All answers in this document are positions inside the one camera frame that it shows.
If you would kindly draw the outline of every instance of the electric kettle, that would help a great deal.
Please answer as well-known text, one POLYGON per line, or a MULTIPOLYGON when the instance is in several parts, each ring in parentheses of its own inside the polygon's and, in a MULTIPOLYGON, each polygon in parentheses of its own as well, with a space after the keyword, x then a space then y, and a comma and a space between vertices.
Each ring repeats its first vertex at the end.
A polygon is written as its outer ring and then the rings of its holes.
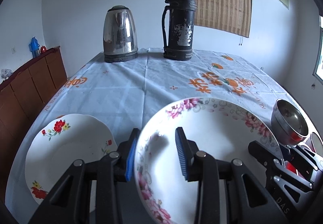
POLYGON ((117 5, 109 9, 103 28, 104 61, 125 62, 138 56, 137 34, 129 8, 117 5))

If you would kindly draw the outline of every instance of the wall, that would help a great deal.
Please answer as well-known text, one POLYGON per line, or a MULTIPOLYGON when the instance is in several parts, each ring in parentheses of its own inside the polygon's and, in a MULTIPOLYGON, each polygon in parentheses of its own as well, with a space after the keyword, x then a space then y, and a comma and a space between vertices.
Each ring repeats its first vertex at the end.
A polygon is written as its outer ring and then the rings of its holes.
MULTIPOLYGON (((42 0, 44 37, 48 47, 61 45, 67 75, 73 75, 103 51, 105 15, 122 4, 133 13, 138 47, 163 47, 161 17, 165 0, 42 0)), ((297 2, 288 10, 278 0, 253 0, 250 38, 194 27, 193 49, 238 54, 278 82, 284 80, 294 49, 297 2)))
POLYGON ((28 44, 33 36, 41 46, 45 45, 41 0, 3 0, 0 30, 0 69, 15 71, 32 58, 28 44))
POLYGON ((301 0, 299 6, 295 55, 283 86, 300 103, 322 135, 323 85, 316 81, 315 90, 311 89, 319 49, 319 10, 313 0, 301 0))

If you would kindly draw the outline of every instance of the metal bowl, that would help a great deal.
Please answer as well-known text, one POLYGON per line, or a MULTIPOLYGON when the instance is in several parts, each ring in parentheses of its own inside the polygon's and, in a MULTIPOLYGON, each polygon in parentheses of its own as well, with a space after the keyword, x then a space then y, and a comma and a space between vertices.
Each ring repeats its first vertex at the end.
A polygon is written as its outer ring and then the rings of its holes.
POLYGON ((282 99, 274 105, 271 126, 277 141, 283 145, 295 146, 308 135, 308 126, 300 111, 282 99))

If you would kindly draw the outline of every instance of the metal screw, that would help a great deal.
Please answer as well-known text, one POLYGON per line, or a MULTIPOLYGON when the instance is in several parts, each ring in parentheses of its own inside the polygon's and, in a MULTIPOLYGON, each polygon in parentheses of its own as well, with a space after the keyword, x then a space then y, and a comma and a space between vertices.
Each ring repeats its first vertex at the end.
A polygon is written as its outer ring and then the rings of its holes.
POLYGON ((195 153, 198 157, 206 157, 206 153, 202 150, 199 150, 195 153))
POLYGON ((77 159, 73 162, 73 165, 76 167, 82 166, 83 161, 81 159, 77 159))
POLYGON ((242 166, 243 163, 241 159, 235 158, 233 160, 233 164, 239 167, 239 166, 242 166))
POLYGON ((278 176, 274 176, 274 181, 275 182, 279 182, 280 181, 280 178, 278 176))
POLYGON ((120 156, 120 154, 119 154, 118 152, 116 152, 116 151, 113 151, 113 152, 111 152, 111 153, 109 154, 109 156, 110 156, 111 158, 118 158, 118 157, 120 156))

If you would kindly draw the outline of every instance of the table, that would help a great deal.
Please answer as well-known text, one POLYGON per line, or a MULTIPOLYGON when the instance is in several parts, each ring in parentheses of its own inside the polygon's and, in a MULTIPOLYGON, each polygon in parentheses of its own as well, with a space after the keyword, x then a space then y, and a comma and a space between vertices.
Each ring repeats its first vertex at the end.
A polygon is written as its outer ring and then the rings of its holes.
MULTIPOLYGON (((160 48, 143 48, 134 60, 106 63, 100 53, 69 79, 31 126, 10 172, 6 206, 20 224, 28 223, 37 209, 25 182, 25 157, 35 135, 58 116, 92 115, 109 127, 119 144, 128 139, 134 127, 143 128, 165 105, 195 96, 240 105, 269 127, 275 101, 285 99, 299 108, 310 132, 318 134, 293 98, 242 57, 194 50, 192 59, 182 62, 165 59, 160 48)), ((124 223, 154 223, 140 202, 133 179, 121 183, 119 193, 124 223)))

